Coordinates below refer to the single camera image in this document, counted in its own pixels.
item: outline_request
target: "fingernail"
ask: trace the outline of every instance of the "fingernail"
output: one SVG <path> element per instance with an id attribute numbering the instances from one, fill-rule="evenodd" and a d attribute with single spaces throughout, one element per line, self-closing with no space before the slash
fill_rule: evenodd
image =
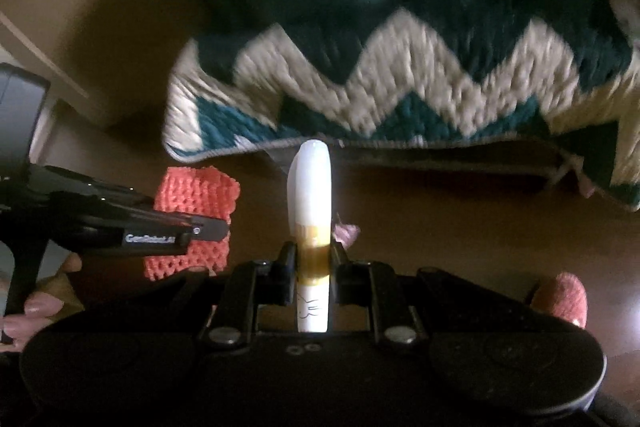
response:
<path id="1" fill-rule="evenodd" d="M 11 336 L 10 332 L 17 327 L 20 316 L 21 315 L 7 315 L 2 321 L 2 331 Z"/>
<path id="2" fill-rule="evenodd" d="M 32 317 L 50 317 L 58 313 L 65 303 L 44 292 L 32 294 L 24 303 L 24 313 Z"/>

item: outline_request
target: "zigzag stripe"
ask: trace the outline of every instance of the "zigzag stripe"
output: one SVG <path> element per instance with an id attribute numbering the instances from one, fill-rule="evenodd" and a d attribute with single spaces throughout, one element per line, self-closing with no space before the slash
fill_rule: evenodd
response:
<path id="1" fill-rule="evenodd" d="M 175 118 L 170 109 L 165 139 L 182 150 L 202 149 L 197 118 L 193 118 L 196 95 L 238 108 L 276 128 L 287 94 L 364 136 L 370 136 L 411 91 L 464 136 L 511 114 L 518 103 L 535 96 L 554 134 L 618 120 L 612 184 L 638 183 L 639 72 L 640 57 L 635 52 L 627 72 L 583 94 L 569 45 L 544 21 L 532 20 L 511 56 L 479 85 L 435 30 L 401 9 L 370 36 L 347 83 L 337 86 L 275 25 L 238 55 L 233 85 L 204 73 L 194 42 L 188 45 L 172 80 L 173 92 L 180 94 L 170 97 Z"/>

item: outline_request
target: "screw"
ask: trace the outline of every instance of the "screw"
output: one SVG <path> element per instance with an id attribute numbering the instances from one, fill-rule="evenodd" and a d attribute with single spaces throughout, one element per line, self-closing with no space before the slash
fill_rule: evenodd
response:
<path id="1" fill-rule="evenodd" d="M 222 346 L 233 346 L 240 340 L 240 331 L 230 326 L 220 326 L 209 331 L 209 340 Z"/>
<path id="2" fill-rule="evenodd" d="M 409 326 L 392 326 L 386 328 L 385 337 L 396 344 L 411 344 L 418 338 L 418 333 Z"/>
<path id="3" fill-rule="evenodd" d="M 302 346 L 287 346 L 287 349 L 285 349 L 285 351 L 289 355 L 293 355 L 294 357 L 297 357 L 299 355 L 302 355 L 305 352 L 305 348 Z"/>

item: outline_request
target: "hand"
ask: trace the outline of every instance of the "hand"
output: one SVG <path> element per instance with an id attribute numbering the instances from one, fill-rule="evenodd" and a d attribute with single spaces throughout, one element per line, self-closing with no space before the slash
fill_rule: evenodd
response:
<path id="1" fill-rule="evenodd" d="M 60 266 L 58 272 L 38 284 L 38 289 L 24 303 L 24 315 L 7 315 L 0 318 L 0 327 L 14 341 L 0 344 L 2 352 L 20 352 L 38 331 L 56 320 L 82 311 L 82 304 L 76 298 L 66 277 L 82 267 L 82 260 L 71 253 Z"/>

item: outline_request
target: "wooden floor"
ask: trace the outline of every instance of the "wooden floor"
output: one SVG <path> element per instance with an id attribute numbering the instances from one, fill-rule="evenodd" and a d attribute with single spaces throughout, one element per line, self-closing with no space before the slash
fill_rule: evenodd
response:
<path id="1" fill-rule="evenodd" d="M 148 122 L 109 136 L 66 115 L 46 153 L 51 164 L 153 194 L 172 162 Z M 274 257 L 287 238 L 285 175 L 264 156 L 212 160 L 241 184 L 232 216 L 233 266 Z M 513 298 L 560 271 L 589 296 L 590 330 L 609 357 L 607 391 L 640 410 L 640 214 L 582 199 L 570 185 L 540 191 L 516 176 L 383 168 L 334 169 L 334 206 L 362 234 L 353 259 L 391 263 L 398 273 L 437 266 Z M 109 298 L 139 285 L 139 261 L 85 262 L 74 280 L 81 298 Z"/>

